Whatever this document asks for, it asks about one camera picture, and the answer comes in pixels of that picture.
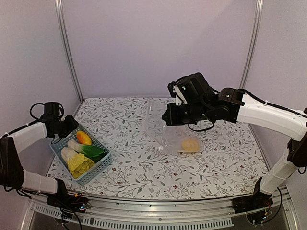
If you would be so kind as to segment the light blue plastic basket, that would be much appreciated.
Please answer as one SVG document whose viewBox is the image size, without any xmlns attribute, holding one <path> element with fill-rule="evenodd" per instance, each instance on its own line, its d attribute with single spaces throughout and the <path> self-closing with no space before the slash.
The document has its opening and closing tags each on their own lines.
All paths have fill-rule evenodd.
<svg viewBox="0 0 307 230">
<path fill-rule="evenodd" d="M 84 186 L 87 183 L 89 183 L 92 179 L 94 179 L 99 173 L 101 173 L 107 166 L 109 166 L 112 162 L 111 159 L 111 153 L 109 153 L 102 158 L 99 162 L 95 163 L 95 165 L 86 173 L 84 173 L 82 176 L 80 176 L 78 179 L 74 179 L 73 176 L 70 174 L 68 170 L 67 164 L 64 162 L 64 160 L 61 158 L 61 150 L 64 147 L 67 146 L 67 142 L 71 139 L 74 139 L 77 143 L 77 137 L 76 137 L 76 132 L 77 131 L 84 131 L 92 140 L 92 145 L 106 149 L 108 150 L 101 142 L 99 142 L 88 130 L 86 130 L 83 126 L 79 126 L 76 130 L 74 130 L 72 133 L 70 133 L 66 138 L 57 138 L 55 142 L 50 143 L 50 147 L 53 151 L 53 153 L 57 156 L 57 158 L 60 161 L 60 164 L 65 168 L 66 172 L 69 174 L 69 176 L 77 182 L 79 185 Z"/>
</svg>

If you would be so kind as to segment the clear pink zip top bag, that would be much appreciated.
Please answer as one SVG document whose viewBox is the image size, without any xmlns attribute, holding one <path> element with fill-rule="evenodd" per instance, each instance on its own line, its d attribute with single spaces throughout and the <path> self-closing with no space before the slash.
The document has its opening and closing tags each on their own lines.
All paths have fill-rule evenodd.
<svg viewBox="0 0 307 230">
<path fill-rule="evenodd" d="M 158 149 L 164 154 L 198 153 L 204 151 L 205 147 L 201 139 L 187 125 L 166 125 L 166 122 L 162 120 L 162 114 L 165 111 L 166 105 L 155 102 L 154 100 L 148 101 L 144 128 L 146 134 L 157 143 Z M 183 150 L 181 143 L 186 139 L 197 140 L 200 145 L 200 150 L 197 152 L 186 152 Z"/>
</svg>

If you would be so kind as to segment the yellow lemon toy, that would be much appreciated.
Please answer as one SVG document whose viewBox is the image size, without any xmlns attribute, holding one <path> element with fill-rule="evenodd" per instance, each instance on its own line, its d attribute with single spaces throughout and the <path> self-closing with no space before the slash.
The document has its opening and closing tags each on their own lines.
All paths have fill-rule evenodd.
<svg viewBox="0 0 307 230">
<path fill-rule="evenodd" d="M 197 152 L 200 150 L 199 142 L 195 139 L 186 139 L 182 141 L 181 145 L 186 152 Z"/>
</svg>

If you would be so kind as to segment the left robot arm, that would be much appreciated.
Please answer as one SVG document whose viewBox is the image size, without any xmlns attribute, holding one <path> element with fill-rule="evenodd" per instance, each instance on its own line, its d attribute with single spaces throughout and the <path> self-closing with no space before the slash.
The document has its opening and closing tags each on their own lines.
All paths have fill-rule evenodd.
<svg viewBox="0 0 307 230">
<path fill-rule="evenodd" d="M 79 211 L 75 196 L 69 195 L 61 179 L 53 179 L 29 172 L 23 168 L 19 154 L 34 143 L 45 138 L 63 139 L 73 132 L 78 122 L 73 116 L 64 115 L 58 102 L 41 103 L 44 112 L 34 119 L 0 138 L 0 185 L 6 192 L 15 190 L 18 195 L 31 198 L 33 194 L 47 196 L 47 204 L 70 212 Z"/>
</svg>

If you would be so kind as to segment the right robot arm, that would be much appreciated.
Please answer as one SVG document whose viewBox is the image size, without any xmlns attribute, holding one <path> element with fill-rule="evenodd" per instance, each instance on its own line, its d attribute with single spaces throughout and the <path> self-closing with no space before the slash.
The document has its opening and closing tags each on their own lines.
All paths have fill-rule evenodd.
<svg viewBox="0 0 307 230">
<path fill-rule="evenodd" d="M 273 192 L 299 168 L 307 167 L 307 112 L 264 101 L 245 89 L 209 86 L 201 73 L 168 84 L 175 103 L 167 105 L 162 119 L 168 126 L 197 124 L 208 120 L 242 122 L 264 127 L 290 137 L 283 156 L 257 180 L 253 194 L 232 200 L 235 213 L 272 205 Z"/>
</svg>

